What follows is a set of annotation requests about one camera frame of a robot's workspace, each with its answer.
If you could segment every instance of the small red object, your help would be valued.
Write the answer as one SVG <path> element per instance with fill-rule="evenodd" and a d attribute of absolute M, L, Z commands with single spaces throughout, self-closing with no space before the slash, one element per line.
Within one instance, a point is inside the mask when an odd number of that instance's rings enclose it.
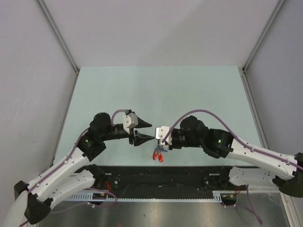
<path fill-rule="evenodd" d="M 156 150 L 154 150 L 153 154 L 152 154 L 152 159 L 156 160 L 157 156 L 158 156 L 158 152 Z"/>
<path fill-rule="evenodd" d="M 159 162 L 163 162 L 163 156 L 162 156 L 162 154 L 161 154 L 161 153 L 159 153 L 159 155 L 158 155 L 158 159 L 159 159 Z"/>

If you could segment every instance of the metal floor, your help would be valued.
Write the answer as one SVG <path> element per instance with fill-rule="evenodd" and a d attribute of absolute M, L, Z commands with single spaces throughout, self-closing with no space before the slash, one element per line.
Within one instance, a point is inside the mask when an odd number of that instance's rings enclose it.
<path fill-rule="evenodd" d="M 253 193 L 255 209 L 264 227 L 289 227 L 279 193 Z M 74 202 L 62 202 L 54 210 Z M 249 206 L 241 193 L 237 204 Z M 243 208 L 225 209 L 219 203 L 120 202 L 110 208 L 75 207 L 50 214 L 39 227 L 259 227 L 255 216 Z"/>

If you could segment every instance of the red wire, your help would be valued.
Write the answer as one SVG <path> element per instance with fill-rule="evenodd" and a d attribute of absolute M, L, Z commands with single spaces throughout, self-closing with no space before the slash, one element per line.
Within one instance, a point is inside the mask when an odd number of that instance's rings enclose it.
<path fill-rule="evenodd" d="M 236 194 L 236 195 L 240 194 L 240 192 L 241 192 L 241 188 L 240 188 L 239 186 L 237 186 L 237 187 L 236 187 L 236 190 L 237 190 L 237 191 L 239 191 L 239 192 L 237 192 L 237 194 Z"/>
<path fill-rule="evenodd" d="M 111 191 L 112 191 L 112 187 L 110 186 L 109 182 L 108 182 L 108 181 L 105 181 L 104 183 L 107 185 L 107 190 L 108 190 L 109 192 L 111 192 Z"/>

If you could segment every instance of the light blue table surface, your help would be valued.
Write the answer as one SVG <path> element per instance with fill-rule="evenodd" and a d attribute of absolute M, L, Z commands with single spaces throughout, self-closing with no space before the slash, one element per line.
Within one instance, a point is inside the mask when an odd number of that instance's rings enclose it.
<path fill-rule="evenodd" d="M 221 117 L 241 138 L 260 146 L 257 130 L 236 66 L 83 67 L 68 110 L 55 163 L 71 150 L 79 134 L 99 112 L 132 109 L 152 128 L 139 132 L 154 135 L 155 127 L 171 126 L 194 109 Z M 115 123 L 122 122 L 122 113 Z M 225 129 L 206 113 L 194 114 L 209 128 Z M 164 162 L 152 159 L 156 140 L 134 147 L 128 139 L 105 142 L 107 149 L 93 163 L 121 166 L 246 166 L 247 163 L 206 155 L 200 148 L 163 153 Z"/>

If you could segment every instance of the wire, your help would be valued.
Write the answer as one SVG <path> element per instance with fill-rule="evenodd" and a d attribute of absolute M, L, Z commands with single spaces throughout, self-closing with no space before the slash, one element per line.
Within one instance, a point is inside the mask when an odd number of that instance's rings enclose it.
<path fill-rule="evenodd" d="M 249 185 L 246 185 L 246 192 L 247 192 L 247 197 L 248 197 L 248 200 L 249 200 L 249 202 L 250 202 L 250 207 L 251 207 L 251 208 L 249 208 L 248 206 L 245 206 L 245 205 L 236 205 L 236 204 L 230 205 L 230 206 L 226 206 L 226 205 L 224 204 L 223 201 L 222 201 L 221 204 L 224 206 L 224 208 L 236 208 L 236 207 L 244 208 L 244 209 L 246 209 L 246 210 L 252 212 L 252 213 L 255 215 L 255 217 L 256 217 L 258 223 L 259 223 L 260 225 L 263 225 L 263 222 L 262 222 L 261 218 L 260 218 L 260 217 L 258 216 L 258 214 L 256 213 L 256 210 L 255 210 L 255 208 L 254 208 L 254 206 L 253 206 L 253 204 L 252 204 L 251 197 L 250 197 L 250 193 L 249 193 Z"/>
<path fill-rule="evenodd" d="M 116 111 L 114 112 L 112 118 L 110 119 L 111 125 L 112 125 L 112 126 L 115 126 L 115 124 L 114 124 L 114 119 L 115 119 L 115 116 L 117 115 L 117 113 L 121 113 L 121 112 L 126 113 L 127 111 L 128 111 L 128 110 L 126 110 L 126 109 L 116 110 Z"/>
<path fill-rule="evenodd" d="M 98 192 L 103 192 L 103 193 L 107 193 L 109 195 L 111 195 L 112 197 L 114 197 L 115 201 L 111 204 L 108 204 L 108 205 L 96 205 L 96 204 L 92 204 L 90 202 L 81 202 L 81 203 L 77 203 L 69 208 L 66 208 L 64 210 L 60 210 L 60 211 L 52 211 L 51 214 L 61 214 L 61 213 L 64 213 L 64 212 L 67 212 L 77 206 L 81 206 L 81 205 L 91 205 L 92 207 L 100 207 L 100 208 L 105 208 L 105 207 L 111 207 L 111 206 L 114 206 L 117 202 L 118 202 L 118 198 L 111 192 L 108 192 L 108 191 L 104 191 L 104 190 L 100 190 L 100 189 L 96 189 L 96 188 L 87 188 L 88 190 L 94 190 L 94 191 L 98 191 Z"/>
<path fill-rule="evenodd" d="M 244 143 L 242 140 L 240 140 L 235 133 L 233 133 L 233 131 L 230 129 L 230 127 L 227 126 L 227 124 L 220 118 L 218 117 L 216 114 L 208 111 L 208 110 L 202 110 L 202 109 L 198 109 L 198 110 L 192 110 L 192 111 L 189 111 L 188 113 L 184 114 L 182 117 L 180 117 L 174 124 L 173 126 L 170 128 L 169 132 L 166 134 L 166 136 L 163 138 L 162 142 L 164 143 L 165 140 L 167 139 L 167 137 L 171 134 L 171 132 L 173 131 L 173 129 L 179 124 L 179 122 L 185 118 L 186 116 L 190 115 L 190 114 L 193 114 L 193 113 L 196 113 L 196 112 L 203 112 L 203 113 L 208 113 L 210 114 L 211 116 L 213 116 L 214 118 L 216 118 L 226 129 L 227 131 L 229 131 L 229 133 L 242 145 L 244 146 L 245 148 L 249 149 L 249 150 L 252 150 L 253 147 L 250 147 L 249 145 L 247 145 L 246 143 Z M 303 166 L 300 166 L 296 163 L 293 163 L 293 162 L 290 162 L 284 158 L 281 158 L 281 157 L 278 157 L 278 156 L 275 156 L 275 155 L 272 155 L 272 154 L 269 154 L 267 152 L 264 152 L 262 150 L 258 150 L 258 149 L 253 149 L 254 152 L 257 152 L 257 153 L 260 153 L 262 155 L 265 155 L 265 156 L 269 156 L 269 157 L 272 157 L 272 158 L 275 158 L 275 159 L 278 159 L 282 162 L 285 162 L 285 163 L 288 163 L 300 170 L 303 171 Z"/>
<path fill-rule="evenodd" d="M 55 169 L 53 169 L 51 172 L 49 172 L 47 175 L 45 175 L 43 178 L 41 178 L 37 183 L 35 183 L 33 185 L 33 187 L 31 187 L 29 190 L 28 190 L 28 194 L 30 194 L 36 187 L 37 187 L 37 184 L 41 184 L 43 181 L 45 181 L 48 177 L 50 177 L 51 175 L 53 175 L 58 169 L 60 169 L 63 165 L 65 165 L 65 161 L 68 161 L 68 159 L 70 159 L 70 157 L 73 155 L 73 153 L 75 152 L 76 148 L 77 148 L 77 145 L 81 139 L 81 137 L 89 130 L 89 128 L 87 128 L 86 130 L 84 130 L 80 136 L 78 137 L 74 147 L 72 148 L 70 154 L 66 157 L 66 159 L 60 163 Z"/>
<path fill-rule="evenodd" d="M 252 209 L 254 215 L 256 216 L 256 219 L 257 219 L 258 222 L 262 225 L 263 222 L 262 222 L 261 218 L 258 216 L 258 214 L 256 213 L 255 207 L 254 207 L 254 205 L 253 205 L 253 203 L 252 203 L 252 201 L 251 201 L 251 197 L 250 197 L 250 193 L 249 193 L 249 185 L 246 185 L 246 193 L 247 193 L 248 200 L 249 200 L 249 202 L 250 202 L 250 207 L 251 207 L 251 209 Z"/>
<path fill-rule="evenodd" d="M 107 190 L 109 190 L 110 192 L 112 191 L 112 187 L 110 186 L 108 181 L 104 182 L 107 185 Z"/>
<path fill-rule="evenodd" d="M 19 227 L 25 226 L 27 223 L 28 223 L 28 221 L 25 221 Z"/>
<path fill-rule="evenodd" d="M 230 194 L 230 195 L 222 195 L 221 197 L 234 197 L 239 195 L 241 192 L 241 188 L 239 186 L 236 187 L 236 193 Z"/>
<path fill-rule="evenodd" d="M 239 186 L 237 186 L 236 187 L 236 190 L 238 190 L 239 192 L 237 192 L 237 194 L 236 195 L 239 195 L 240 194 L 240 192 L 241 192 L 241 188 L 239 187 Z"/>

